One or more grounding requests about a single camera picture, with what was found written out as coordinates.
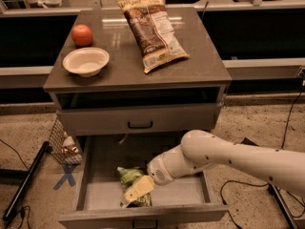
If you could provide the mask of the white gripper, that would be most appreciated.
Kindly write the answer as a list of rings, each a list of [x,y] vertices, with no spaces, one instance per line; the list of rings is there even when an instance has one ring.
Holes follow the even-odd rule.
[[[153,190],[154,184],[164,186],[175,179],[177,176],[170,168],[173,163],[173,154],[165,152],[154,157],[147,165],[148,176],[138,178],[123,195],[124,203],[131,203],[143,197]]]

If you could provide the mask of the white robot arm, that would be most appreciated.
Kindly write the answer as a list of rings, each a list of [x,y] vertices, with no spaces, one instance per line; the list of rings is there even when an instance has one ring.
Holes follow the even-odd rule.
[[[203,171],[217,163],[271,183],[295,195],[305,196],[305,154],[246,144],[235,144],[205,131],[192,130],[180,144],[152,159],[147,174],[138,178],[122,197],[127,206],[156,185]]]

